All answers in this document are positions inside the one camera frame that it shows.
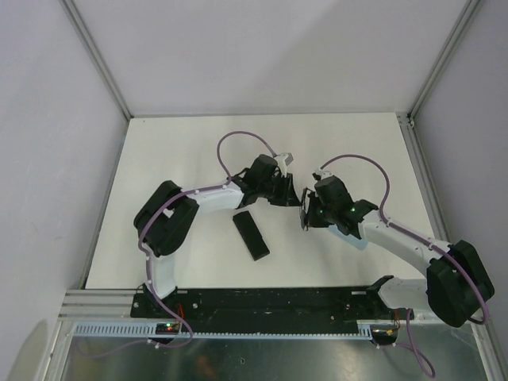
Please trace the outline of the black rectangular glasses case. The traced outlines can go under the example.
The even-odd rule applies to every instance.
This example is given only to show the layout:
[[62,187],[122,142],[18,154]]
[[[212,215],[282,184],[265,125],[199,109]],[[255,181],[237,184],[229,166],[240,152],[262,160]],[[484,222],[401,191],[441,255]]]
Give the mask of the black rectangular glasses case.
[[249,211],[235,214],[233,223],[254,261],[261,260],[270,254],[270,250]]

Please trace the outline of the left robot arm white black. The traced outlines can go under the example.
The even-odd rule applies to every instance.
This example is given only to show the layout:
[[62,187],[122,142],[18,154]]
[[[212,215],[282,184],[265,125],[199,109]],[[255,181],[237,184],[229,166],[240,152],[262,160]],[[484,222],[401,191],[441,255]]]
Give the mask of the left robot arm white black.
[[260,198],[273,206],[298,206],[288,171],[292,161],[289,152],[261,154],[251,167],[218,185],[190,190],[171,180],[159,185],[133,221],[138,248],[145,254],[145,284],[151,292],[147,306],[156,316],[164,318],[174,311],[175,260],[194,219],[199,214],[243,209]]

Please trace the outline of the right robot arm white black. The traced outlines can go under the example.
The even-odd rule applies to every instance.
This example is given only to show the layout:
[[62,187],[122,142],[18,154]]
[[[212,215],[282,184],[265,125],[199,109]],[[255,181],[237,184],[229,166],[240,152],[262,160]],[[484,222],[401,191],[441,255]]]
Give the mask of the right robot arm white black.
[[403,260],[421,279],[387,275],[375,283],[366,298],[368,313],[385,318],[395,309],[434,314],[459,328],[473,322],[495,294],[495,288],[475,247],[423,237],[382,218],[379,207],[368,200],[353,201],[344,183],[332,175],[319,179],[302,192],[301,227],[327,229],[348,244],[365,249],[373,244]]

